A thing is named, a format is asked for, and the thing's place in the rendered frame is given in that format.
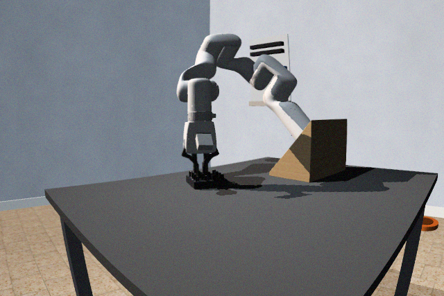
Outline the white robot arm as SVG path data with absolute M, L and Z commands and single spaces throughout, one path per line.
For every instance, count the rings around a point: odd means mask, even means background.
M 240 37 L 232 33 L 208 35 L 204 39 L 196 64 L 184 71 L 178 82 L 178 99 L 188 103 L 188 121 L 216 118 L 211 111 L 212 101 L 219 96 L 219 86 L 210 80 L 216 74 L 216 67 L 236 71 L 257 90 L 265 89 L 275 74 L 264 92 L 263 102 L 296 140 L 310 122 L 298 104 L 286 102 L 297 85 L 296 77 L 267 54 L 260 55 L 256 62 L 246 57 L 234 58 L 240 46 Z

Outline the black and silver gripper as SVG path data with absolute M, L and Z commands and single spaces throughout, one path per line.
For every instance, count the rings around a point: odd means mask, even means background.
M 194 134 L 197 132 L 207 132 L 211 133 L 213 148 L 212 150 L 197 150 L 196 139 Z M 186 141 L 186 143 L 185 143 Z M 213 121 L 188 121 L 185 122 L 184 130 L 184 143 L 183 143 L 182 156 L 190 159 L 193 162 L 194 173 L 199 176 L 199 164 L 197 162 L 197 154 L 203 154 L 202 169 L 203 174 L 208 173 L 208 163 L 213 157 L 219 155 L 218 149 L 216 147 L 216 131 Z M 191 154 L 188 155 L 187 153 Z M 211 153 L 211 154 L 210 154 Z

